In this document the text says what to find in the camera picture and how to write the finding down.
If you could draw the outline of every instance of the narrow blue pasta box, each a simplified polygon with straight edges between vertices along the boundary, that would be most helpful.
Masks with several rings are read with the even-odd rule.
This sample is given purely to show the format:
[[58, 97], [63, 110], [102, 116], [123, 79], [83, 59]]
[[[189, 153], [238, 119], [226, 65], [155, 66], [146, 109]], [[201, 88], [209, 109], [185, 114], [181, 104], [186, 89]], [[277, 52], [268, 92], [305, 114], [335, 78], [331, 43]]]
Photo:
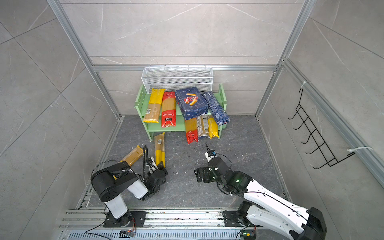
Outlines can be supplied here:
[[203, 93], [203, 97], [208, 102], [209, 111], [212, 114], [212, 117], [216, 121], [217, 125], [224, 125], [230, 121], [228, 114], [225, 112], [223, 107], [217, 101], [215, 95], [212, 91]]
[[208, 103], [197, 87], [176, 90], [175, 97], [185, 120], [208, 113]]

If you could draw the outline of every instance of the marble floor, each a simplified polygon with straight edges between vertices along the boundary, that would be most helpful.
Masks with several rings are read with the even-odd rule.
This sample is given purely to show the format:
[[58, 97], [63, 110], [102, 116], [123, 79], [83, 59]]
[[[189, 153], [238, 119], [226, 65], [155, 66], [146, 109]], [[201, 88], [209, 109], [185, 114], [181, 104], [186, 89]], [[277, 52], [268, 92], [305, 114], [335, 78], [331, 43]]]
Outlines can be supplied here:
[[[276, 170], [267, 151], [262, 132], [254, 116], [231, 116], [221, 139], [201, 140], [187, 144], [185, 132], [166, 132], [167, 182], [151, 199], [142, 202], [127, 190], [123, 198], [128, 208], [237, 208], [241, 197], [222, 194], [215, 183], [198, 183], [194, 170], [207, 166], [205, 143], [218, 153], [229, 157], [232, 169], [242, 171], [275, 194], [284, 197]], [[150, 142], [138, 116], [125, 116], [109, 153], [108, 160], [121, 160], [136, 145], [148, 146], [149, 156], [154, 155]], [[132, 168], [142, 174], [141, 159]], [[91, 195], [88, 207], [104, 207], [96, 193]]]

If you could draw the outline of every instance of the blue pasta box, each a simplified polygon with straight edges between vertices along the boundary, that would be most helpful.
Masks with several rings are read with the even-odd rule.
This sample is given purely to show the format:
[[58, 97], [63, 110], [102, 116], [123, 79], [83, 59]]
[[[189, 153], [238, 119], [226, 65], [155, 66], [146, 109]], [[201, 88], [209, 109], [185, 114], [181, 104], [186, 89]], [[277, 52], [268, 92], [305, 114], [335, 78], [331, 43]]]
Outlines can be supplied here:
[[209, 111], [211, 112], [212, 117], [214, 118], [218, 126], [224, 125], [230, 121], [228, 114], [217, 101], [212, 91], [203, 93], [203, 97], [207, 101]]
[[175, 97], [185, 120], [208, 113], [208, 103], [197, 87], [176, 90]]

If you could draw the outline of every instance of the white zip tie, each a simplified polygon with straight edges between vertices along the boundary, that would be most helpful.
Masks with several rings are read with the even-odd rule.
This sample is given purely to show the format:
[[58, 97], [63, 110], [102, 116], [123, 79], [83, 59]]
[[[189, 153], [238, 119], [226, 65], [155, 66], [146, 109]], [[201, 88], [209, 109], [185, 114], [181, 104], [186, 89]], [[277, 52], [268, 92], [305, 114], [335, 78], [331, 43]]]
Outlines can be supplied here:
[[306, 83], [310, 83], [310, 82], [304, 81], [300, 88], [303, 88], [304, 84]]
[[347, 149], [347, 151], [348, 151], [348, 152], [353, 152], [353, 151], [355, 151], [355, 150], [359, 150], [359, 149], [363, 149], [363, 148], [367, 148], [367, 149], [371, 149], [371, 150], [373, 150], [373, 148], [371, 148], [371, 147], [357, 147], [357, 148], [354, 148], [354, 149]]

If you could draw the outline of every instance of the pasta package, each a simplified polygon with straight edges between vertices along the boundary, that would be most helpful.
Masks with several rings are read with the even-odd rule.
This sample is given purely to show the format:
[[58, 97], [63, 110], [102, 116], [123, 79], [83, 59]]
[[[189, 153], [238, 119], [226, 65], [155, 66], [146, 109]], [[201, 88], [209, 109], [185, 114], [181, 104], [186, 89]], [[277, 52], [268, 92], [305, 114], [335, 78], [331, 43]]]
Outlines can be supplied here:
[[197, 120], [197, 136], [200, 138], [209, 137], [208, 115], [202, 115]]
[[225, 112], [225, 110], [223, 109], [223, 107], [220, 105], [220, 103], [217, 101], [212, 91], [203, 93], [203, 97], [206, 99], [208, 103], [209, 111], [211, 112], [217, 125], [220, 126], [228, 123], [230, 118], [228, 114]]
[[185, 134], [187, 136], [187, 143], [198, 142], [199, 137], [197, 135], [197, 119], [192, 118], [185, 121]]
[[131, 167], [139, 158], [141, 158], [141, 156], [143, 156], [143, 149], [139, 145], [137, 145], [120, 162], [125, 161]]
[[218, 137], [218, 125], [212, 115], [208, 118], [209, 137]]
[[155, 156], [156, 156], [156, 166], [165, 167], [166, 166], [166, 148], [164, 142], [165, 133], [155, 136]]
[[165, 92], [161, 112], [161, 127], [176, 126], [175, 92]]
[[197, 87], [176, 90], [175, 96], [185, 120], [208, 113], [208, 103]]
[[163, 100], [165, 89], [152, 89], [151, 97], [149, 98], [148, 108], [145, 112], [143, 122], [159, 122], [161, 102]]

